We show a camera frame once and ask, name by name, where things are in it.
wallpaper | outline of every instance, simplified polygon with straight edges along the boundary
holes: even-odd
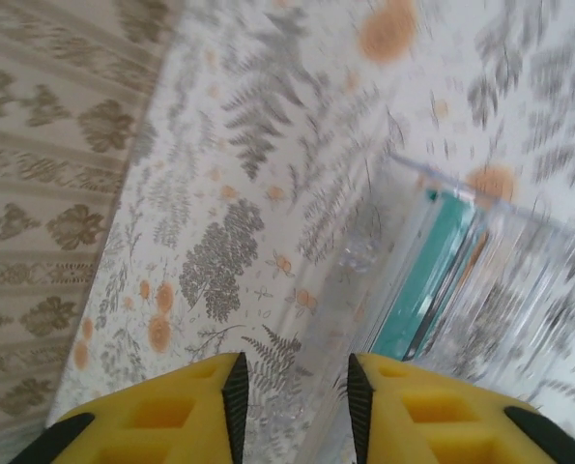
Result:
[[[125,110],[84,101],[81,141],[129,143]],[[49,421],[236,350],[261,418],[347,231],[383,234],[399,201],[362,193],[388,145],[575,226],[575,0],[189,2]],[[91,208],[43,210],[24,233],[79,250],[105,234]],[[533,402],[575,436],[575,339],[563,356]]]
[[[0,1],[0,431],[50,408],[180,14],[83,3]]]

clear plastic box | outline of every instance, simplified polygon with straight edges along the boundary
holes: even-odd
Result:
[[[265,442],[349,459],[352,352],[373,351],[530,401],[575,328],[575,232],[401,159],[387,147],[287,376]],[[371,223],[379,221],[372,233]]]

transparent plastic case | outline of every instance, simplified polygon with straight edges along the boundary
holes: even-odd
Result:
[[[291,380],[267,411],[265,438],[287,440],[292,450],[281,462],[343,462],[343,453],[351,462],[344,383],[352,352],[530,401],[575,328],[572,305],[560,304],[575,292],[566,271],[574,232],[401,159],[391,147],[376,172],[367,201],[384,234],[371,237],[354,224]]]

black rubber edge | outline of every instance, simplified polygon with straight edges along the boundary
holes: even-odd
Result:
[[[240,353],[222,388],[222,401],[227,422],[229,447],[234,464],[244,459],[244,435],[248,410],[248,365],[246,355]]]
[[[373,387],[366,378],[366,373],[352,353],[347,367],[347,400],[349,416],[352,420],[354,448],[357,464],[366,464],[368,458],[368,441],[371,434],[371,416],[373,415]]]
[[[54,423],[10,464],[50,464],[95,418],[91,413],[82,413]]]
[[[575,464],[575,440],[540,414],[507,406],[504,413],[557,464]]]

floral wallpaper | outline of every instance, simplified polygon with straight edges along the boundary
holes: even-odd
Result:
[[[124,34],[151,42],[160,9],[128,4],[149,13],[143,28],[125,19]],[[132,145],[122,107],[84,102],[71,110],[71,142]],[[327,303],[348,231],[383,237],[388,203],[403,201],[369,194],[388,146],[575,226],[575,0],[189,2],[49,422],[239,350],[251,362],[251,423],[263,421]],[[53,223],[41,230],[62,247],[105,233],[91,208],[66,210],[27,214]],[[575,436],[575,338],[560,349],[533,402]],[[274,456],[283,445],[271,443]]]
[[[2,462],[51,406],[180,14],[73,3],[0,1]]]

